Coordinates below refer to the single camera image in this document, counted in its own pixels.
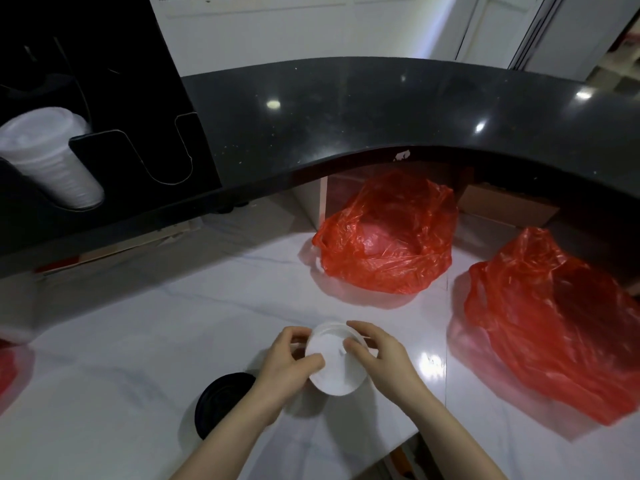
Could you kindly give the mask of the person's right hand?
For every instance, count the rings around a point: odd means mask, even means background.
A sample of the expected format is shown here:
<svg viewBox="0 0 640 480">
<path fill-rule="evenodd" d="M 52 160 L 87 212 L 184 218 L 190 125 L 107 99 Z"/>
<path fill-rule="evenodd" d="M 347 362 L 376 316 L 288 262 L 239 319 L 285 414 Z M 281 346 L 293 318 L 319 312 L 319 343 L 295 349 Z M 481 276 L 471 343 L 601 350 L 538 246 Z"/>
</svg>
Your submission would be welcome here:
<svg viewBox="0 0 640 480">
<path fill-rule="evenodd" d="M 379 326 L 363 321 L 347 321 L 364 339 L 373 339 L 379 351 L 372 354 L 379 367 L 364 367 L 375 387 L 403 411 L 409 411 L 423 399 L 428 389 L 420 379 L 405 347 Z"/>
</svg>

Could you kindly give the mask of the person's left hand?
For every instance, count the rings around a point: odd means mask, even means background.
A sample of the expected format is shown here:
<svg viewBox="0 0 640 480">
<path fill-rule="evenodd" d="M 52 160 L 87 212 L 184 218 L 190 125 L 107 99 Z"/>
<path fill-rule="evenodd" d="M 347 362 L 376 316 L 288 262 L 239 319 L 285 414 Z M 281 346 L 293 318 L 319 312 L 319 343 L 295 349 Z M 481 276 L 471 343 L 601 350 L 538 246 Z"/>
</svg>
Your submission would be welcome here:
<svg viewBox="0 0 640 480">
<path fill-rule="evenodd" d="M 285 327 L 268 350 L 261 370 L 252 387 L 257 398 L 269 410 L 280 411 L 297 394 L 309 378 L 297 378 L 294 375 L 295 358 L 292 346 L 305 346 L 312 329 L 300 326 Z"/>
</svg>

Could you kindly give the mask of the white plastic cup lid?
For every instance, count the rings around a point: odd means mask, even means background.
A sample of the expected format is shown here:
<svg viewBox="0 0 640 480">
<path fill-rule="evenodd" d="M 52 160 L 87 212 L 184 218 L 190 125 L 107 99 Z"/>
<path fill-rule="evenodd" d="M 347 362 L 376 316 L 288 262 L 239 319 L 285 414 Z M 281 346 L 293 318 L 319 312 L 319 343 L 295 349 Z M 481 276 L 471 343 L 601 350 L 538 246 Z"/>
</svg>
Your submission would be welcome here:
<svg viewBox="0 0 640 480">
<path fill-rule="evenodd" d="M 364 337 L 359 332 L 339 322 L 318 325 L 307 341 L 305 355 L 320 354 L 325 362 L 324 368 L 310 376 L 310 381 L 326 395 L 349 395 L 367 378 L 363 366 L 345 350 L 343 342 L 347 338 L 352 338 L 367 347 Z"/>
</svg>

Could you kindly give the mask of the person's right forearm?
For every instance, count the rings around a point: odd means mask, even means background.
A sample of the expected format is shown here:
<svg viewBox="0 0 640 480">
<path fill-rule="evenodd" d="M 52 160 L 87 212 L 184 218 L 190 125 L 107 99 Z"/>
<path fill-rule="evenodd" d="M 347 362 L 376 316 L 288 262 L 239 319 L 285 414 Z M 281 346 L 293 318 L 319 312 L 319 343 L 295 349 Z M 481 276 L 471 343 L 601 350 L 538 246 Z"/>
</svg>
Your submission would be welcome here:
<svg viewBox="0 0 640 480">
<path fill-rule="evenodd" d="M 508 480 L 423 383 L 403 387 L 395 402 L 418 428 L 444 480 Z"/>
</svg>

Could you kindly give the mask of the person's left forearm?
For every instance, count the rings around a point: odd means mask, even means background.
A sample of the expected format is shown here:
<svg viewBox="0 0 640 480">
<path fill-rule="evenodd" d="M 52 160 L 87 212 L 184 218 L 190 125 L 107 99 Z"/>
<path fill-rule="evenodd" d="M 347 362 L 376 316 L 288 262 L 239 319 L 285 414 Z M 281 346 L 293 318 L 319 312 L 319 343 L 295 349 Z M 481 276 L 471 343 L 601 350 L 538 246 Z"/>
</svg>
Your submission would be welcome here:
<svg viewBox="0 0 640 480">
<path fill-rule="evenodd" d="M 237 480 L 258 438 L 282 407 L 272 387 L 256 384 L 169 480 Z"/>
</svg>

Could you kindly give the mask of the black plastic lid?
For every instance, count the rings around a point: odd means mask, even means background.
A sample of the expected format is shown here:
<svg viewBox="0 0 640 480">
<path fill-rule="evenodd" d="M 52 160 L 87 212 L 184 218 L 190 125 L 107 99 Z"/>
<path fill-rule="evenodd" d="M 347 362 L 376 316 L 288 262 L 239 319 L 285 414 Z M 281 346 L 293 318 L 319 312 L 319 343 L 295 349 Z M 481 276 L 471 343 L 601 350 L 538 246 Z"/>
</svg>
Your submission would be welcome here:
<svg viewBox="0 0 640 480">
<path fill-rule="evenodd" d="M 249 372 L 226 374 L 214 380 L 199 396 L 194 414 L 196 433 L 204 440 L 244 398 L 255 383 Z"/>
</svg>

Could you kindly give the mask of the red plastic bag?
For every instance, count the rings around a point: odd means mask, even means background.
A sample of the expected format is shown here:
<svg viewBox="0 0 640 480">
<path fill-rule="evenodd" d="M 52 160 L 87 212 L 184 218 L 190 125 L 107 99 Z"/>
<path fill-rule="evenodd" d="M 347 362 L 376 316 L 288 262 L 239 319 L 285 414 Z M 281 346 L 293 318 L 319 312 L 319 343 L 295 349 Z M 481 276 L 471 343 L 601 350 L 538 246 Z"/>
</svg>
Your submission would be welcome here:
<svg viewBox="0 0 640 480">
<path fill-rule="evenodd" d="M 526 387 L 610 426 L 640 409 L 640 302 L 527 227 L 470 266 L 463 309 Z"/>
<path fill-rule="evenodd" d="M 398 169 L 368 179 L 319 227 L 324 273 L 355 287 L 413 295 L 452 265 L 458 221 L 452 188 Z"/>
<path fill-rule="evenodd" d="M 0 339 L 0 399 L 7 393 L 18 375 L 13 345 Z"/>
</svg>

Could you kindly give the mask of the black curved counter shelf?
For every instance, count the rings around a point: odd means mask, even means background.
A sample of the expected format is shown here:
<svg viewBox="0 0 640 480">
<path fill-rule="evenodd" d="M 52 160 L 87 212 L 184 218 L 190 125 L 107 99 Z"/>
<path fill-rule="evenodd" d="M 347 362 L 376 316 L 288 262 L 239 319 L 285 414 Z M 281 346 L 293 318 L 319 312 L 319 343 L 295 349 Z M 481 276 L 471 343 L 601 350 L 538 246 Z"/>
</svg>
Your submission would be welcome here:
<svg viewBox="0 0 640 480">
<path fill-rule="evenodd" d="M 640 102 L 546 75 L 384 57 L 181 78 L 222 187 L 117 220 L 69 210 L 0 160 L 0 278 L 409 150 L 546 198 L 640 275 Z"/>
</svg>

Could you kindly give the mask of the brown cardboard box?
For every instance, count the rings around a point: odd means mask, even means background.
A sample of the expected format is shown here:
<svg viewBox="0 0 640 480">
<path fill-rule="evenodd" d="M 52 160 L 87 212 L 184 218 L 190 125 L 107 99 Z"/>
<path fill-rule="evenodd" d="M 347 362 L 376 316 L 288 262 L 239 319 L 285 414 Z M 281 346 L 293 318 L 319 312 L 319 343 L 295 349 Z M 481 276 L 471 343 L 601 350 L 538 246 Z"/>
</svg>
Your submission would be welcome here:
<svg viewBox="0 0 640 480">
<path fill-rule="evenodd" d="M 517 228 L 544 227 L 559 211 L 551 202 L 494 185 L 468 184 L 459 193 L 460 211 Z"/>
</svg>

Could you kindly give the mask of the stack of white cup lids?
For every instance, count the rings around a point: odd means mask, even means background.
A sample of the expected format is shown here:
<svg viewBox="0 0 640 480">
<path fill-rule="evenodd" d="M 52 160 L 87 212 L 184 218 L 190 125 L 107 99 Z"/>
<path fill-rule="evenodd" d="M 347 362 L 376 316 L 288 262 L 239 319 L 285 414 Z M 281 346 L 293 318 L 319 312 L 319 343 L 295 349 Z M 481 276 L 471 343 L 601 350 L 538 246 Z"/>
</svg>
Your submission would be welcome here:
<svg viewBox="0 0 640 480">
<path fill-rule="evenodd" d="M 94 208 L 104 201 L 104 190 L 69 144 L 89 128 L 82 116 L 63 107 L 23 113 L 0 126 L 0 158 L 56 204 L 71 210 Z"/>
</svg>

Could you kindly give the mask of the black acrylic cup organizer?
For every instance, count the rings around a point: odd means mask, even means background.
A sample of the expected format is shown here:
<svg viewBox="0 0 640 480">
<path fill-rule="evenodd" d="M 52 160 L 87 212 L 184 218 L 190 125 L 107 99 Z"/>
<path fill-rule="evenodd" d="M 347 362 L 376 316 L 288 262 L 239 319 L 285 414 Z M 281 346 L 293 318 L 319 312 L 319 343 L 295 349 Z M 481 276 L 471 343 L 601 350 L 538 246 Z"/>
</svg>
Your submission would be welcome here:
<svg viewBox="0 0 640 480">
<path fill-rule="evenodd" d="M 150 0 L 0 0 L 0 117 L 64 107 L 117 220 L 222 187 Z"/>
</svg>

